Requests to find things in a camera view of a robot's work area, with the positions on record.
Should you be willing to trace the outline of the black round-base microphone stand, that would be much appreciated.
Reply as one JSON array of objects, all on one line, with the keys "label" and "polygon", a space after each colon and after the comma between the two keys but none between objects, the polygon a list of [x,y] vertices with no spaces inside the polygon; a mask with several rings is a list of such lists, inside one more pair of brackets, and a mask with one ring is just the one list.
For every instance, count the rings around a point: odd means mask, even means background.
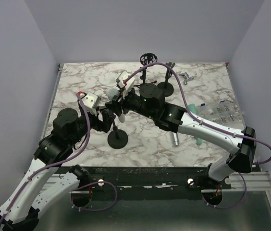
[{"label": "black round-base microphone stand", "polygon": [[160,82],[157,87],[161,90],[163,90],[165,97],[169,97],[173,94],[174,88],[171,83],[169,83],[169,79],[172,76],[172,71],[167,69],[165,74],[165,81]]}]

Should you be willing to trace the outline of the black left-corner microphone stand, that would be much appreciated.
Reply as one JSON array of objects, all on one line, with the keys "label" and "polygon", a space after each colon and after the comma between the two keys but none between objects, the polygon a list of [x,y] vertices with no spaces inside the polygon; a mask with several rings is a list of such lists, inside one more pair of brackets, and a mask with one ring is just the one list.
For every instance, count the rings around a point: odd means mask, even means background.
[{"label": "black left-corner microphone stand", "polygon": [[[106,103],[106,107],[112,111],[111,101]],[[118,129],[115,121],[112,124],[112,131],[108,135],[107,142],[113,149],[121,149],[128,143],[127,133],[124,130]]]}]

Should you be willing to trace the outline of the white microphone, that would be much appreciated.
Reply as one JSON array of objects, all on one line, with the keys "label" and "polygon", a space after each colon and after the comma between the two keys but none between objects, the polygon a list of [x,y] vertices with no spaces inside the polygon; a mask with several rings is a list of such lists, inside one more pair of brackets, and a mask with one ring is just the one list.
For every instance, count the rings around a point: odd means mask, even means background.
[{"label": "white microphone", "polygon": [[119,121],[121,123],[124,123],[125,122],[125,115],[122,113],[121,105],[119,102],[120,95],[121,95],[120,92],[115,88],[111,88],[107,94],[108,99],[112,103],[112,111],[116,114]]}]

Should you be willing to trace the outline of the grey silver microphone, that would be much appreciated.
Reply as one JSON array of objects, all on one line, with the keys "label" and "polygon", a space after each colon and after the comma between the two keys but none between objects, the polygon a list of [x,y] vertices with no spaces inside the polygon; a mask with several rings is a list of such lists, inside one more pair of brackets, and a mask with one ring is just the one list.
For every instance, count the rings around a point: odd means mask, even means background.
[{"label": "grey silver microphone", "polygon": [[178,147],[179,146],[179,138],[177,133],[171,132],[171,139],[172,139],[172,144],[174,147]]}]

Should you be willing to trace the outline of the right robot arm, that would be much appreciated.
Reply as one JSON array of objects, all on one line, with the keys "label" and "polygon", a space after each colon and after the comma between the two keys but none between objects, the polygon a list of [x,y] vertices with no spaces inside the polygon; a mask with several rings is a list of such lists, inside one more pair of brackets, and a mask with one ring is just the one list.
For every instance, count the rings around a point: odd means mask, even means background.
[{"label": "right robot arm", "polygon": [[125,86],[121,101],[123,112],[134,111],[150,118],[164,131],[172,131],[201,138],[227,151],[227,155],[208,166],[203,176],[207,188],[215,188],[233,172],[250,173],[255,155],[255,130],[226,127],[203,119],[185,108],[165,101],[164,93],[155,84],[144,84],[136,94]]}]

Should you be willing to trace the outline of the mint green microphone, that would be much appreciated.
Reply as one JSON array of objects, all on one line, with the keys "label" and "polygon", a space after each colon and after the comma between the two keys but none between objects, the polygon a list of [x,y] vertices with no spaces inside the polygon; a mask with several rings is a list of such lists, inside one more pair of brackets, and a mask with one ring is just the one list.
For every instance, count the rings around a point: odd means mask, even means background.
[{"label": "mint green microphone", "polygon": [[[195,115],[197,115],[197,107],[194,104],[189,104],[188,108],[190,110],[190,112],[194,113]],[[195,137],[196,140],[196,144],[197,145],[201,145],[202,144],[202,139]]]}]

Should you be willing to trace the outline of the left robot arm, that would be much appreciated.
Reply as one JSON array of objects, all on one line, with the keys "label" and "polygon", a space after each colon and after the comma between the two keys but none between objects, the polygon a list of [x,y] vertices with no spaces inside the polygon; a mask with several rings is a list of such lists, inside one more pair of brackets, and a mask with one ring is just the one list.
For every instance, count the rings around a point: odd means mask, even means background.
[{"label": "left robot arm", "polygon": [[80,113],[72,108],[61,110],[53,120],[51,134],[38,143],[25,176],[9,199],[0,206],[0,230],[32,231],[41,216],[64,195],[95,185],[89,172],[75,165],[58,182],[42,190],[63,163],[77,157],[73,152],[78,142],[85,141],[80,150],[83,152],[91,130],[108,132],[115,120],[113,112],[105,106],[93,107],[82,100],[78,104]]}]

